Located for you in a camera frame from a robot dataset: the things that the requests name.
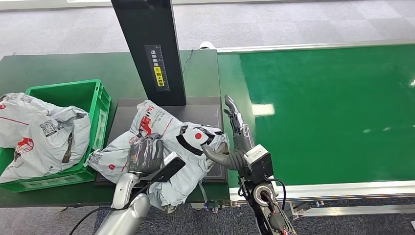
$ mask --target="red logo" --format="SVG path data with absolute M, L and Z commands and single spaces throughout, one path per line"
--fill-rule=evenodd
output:
M 153 106 L 149 106 L 146 110 L 145 110 L 145 114 L 142 117 L 141 121 L 140 121 L 140 127 L 138 128 L 138 130 L 140 132 L 145 132 L 144 136 L 148 136 L 151 134 L 151 128 L 149 126 L 150 122 L 151 122 L 151 118 L 149 118 L 150 116 L 150 111 L 152 111 L 154 109 Z
M 17 142 L 17 147 L 14 152 L 14 161 L 16 161 L 23 153 L 32 151 L 33 146 L 35 146 L 35 144 L 30 138 L 23 138 L 21 141 Z

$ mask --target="black platform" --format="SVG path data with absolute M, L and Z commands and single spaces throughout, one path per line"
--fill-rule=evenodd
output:
M 145 99 L 120 99 L 118 101 L 108 143 L 130 129 L 134 116 L 137 114 L 137 105 L 143 101 Z M 186 106 L 162 107 L 182 122 L 188 121 L 223 129 L 220 97 L 188 97 Z M 203 181 L 227 182 L 227 171 L 223 166 L 215 164 Z M 95 178 L 95 182 L 97 185 L 112 185 L 99 173 Z

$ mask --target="gray carpet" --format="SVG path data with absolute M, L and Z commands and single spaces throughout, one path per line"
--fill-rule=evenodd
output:
M 180 49 L 198 48 L 202 41 L 240 47 L 415 39 L 415 0 L 176 5 L 174 14 Z M 120 51 L 128 47 L 111 7 L 0 12 L 0 59 L 13 54 Z M 0 234 L 65 235 L 89 210 L 0 209 Z M 217 215 L 186 206 L 171 215 L 152 209 L 147 224 L 157 225 L 156 229 L 145 228 L 142 234 L 257 234 L 250 213 L 245 207 Z M 91 234 L 95 218 L 86 220 L 78 234 Z M 407 215 L 302 218 L 295 226 L 300 234 L 353 234 L 355 227 L 365 231 L 356 234 L 391 234 L 398 224 L 404 230 L 396 229 L 395 234 L 414 234 L 409 219 Z M 339 224 L 339 229 L 329 222 Z
M 413 204 L 414 199 L 342 200 L 330 206 Z M 97 216 L 98 228 L 106 212 Z M 415 235 L 411 221 L 415 214 L 354 215 L 337 217 L 302 217 L 292 221 L 298 235 Z M 171 214 L 151 208 L 137 231 L 138 235 L 257 235 L 254 214 L 247 205 L 225 208 L 217 214 L 196 211 L 190 205 L 180 206 Z

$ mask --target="black stripe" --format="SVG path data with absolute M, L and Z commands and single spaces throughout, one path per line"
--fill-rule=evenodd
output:
M 179 144 L 181 146 L 183 146 L 183 148 L 189 150 L 190 152 L 192 152 L 195 155 L 201 156 L 203 154 L 203 151 L 194 148 L 192 145 L 190 145 L 182 135 L 178 135 L 176 136 L 177 142 L 179 142 Z

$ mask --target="yellow label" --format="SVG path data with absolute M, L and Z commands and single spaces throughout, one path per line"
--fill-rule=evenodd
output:
M 163 75 L 161 74 L 160 67 L 156 66 L 156 67 L 153 67 L 153 69 L 154 69 L 154 74 L 156 75 L 157 86 L 164 87 L 164 80 L 163 80 Z

